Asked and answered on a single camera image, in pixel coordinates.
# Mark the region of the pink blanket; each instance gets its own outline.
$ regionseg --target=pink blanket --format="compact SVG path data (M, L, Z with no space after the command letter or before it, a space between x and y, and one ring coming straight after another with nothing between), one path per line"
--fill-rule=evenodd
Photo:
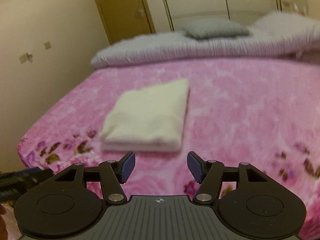
M187 152L226 166L249 162L307 207L303 239L320 237L320 68L275 59L195 59L101 69L62 98L20 141L28 167L59 172L75 162L97 166L122 152L102 152L97 132L127 90L188 78L183 147L137 153L123 185L127 196L193 196ZM101 196L98 183L89 189Z

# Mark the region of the white pillow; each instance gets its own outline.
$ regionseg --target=white pillow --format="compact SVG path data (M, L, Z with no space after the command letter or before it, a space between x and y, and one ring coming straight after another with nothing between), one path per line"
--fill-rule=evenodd
M292 37L305 33L310 33L313 36L319 35L319 25L320 21L309 17L303 17L296 13L274 11L257 20L251 26L273 36Z

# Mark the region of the wooden door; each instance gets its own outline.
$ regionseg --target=wooden door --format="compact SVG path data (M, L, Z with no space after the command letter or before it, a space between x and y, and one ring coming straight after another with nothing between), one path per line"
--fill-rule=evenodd
M145 0L96 0L96 3L110 44L152 33L154 29Z

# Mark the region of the ridged gray surface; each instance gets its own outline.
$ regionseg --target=ridged gray surface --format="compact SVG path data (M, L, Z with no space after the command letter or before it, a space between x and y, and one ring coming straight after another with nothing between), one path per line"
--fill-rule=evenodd
M226 228L210 207L187 196L133 196L109 207L100 221L72 240L245 240ZM298 240L291 236L288 240Z

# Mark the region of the door frame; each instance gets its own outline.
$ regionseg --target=door frame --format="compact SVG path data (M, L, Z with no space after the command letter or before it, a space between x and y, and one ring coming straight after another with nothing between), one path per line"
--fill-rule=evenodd
M106 32L107 38L109 40L109 43L111 45L113 42L111 40L111 35L110 35L109 30L108 30L108 24L106 23L105 18L104 18L103 13L102 13L102 10L101 10L100 1L99 0L95 0L95 2L96 2L96 5L97 5L97 8L98 8L98 12L99 12L100 19L102 21L104 30ZM147 16L147 20L148 20L148 23L149 23L149 26L150 26L151 33L156 33L155 26L154 26L153 21L152 21L152 17L151 17L151 13L150 13L150 10L149 10L149 6L148 6L148 3L147 3L147 0L142 0L142 4L143 4L144 10L146 12L146 16Z

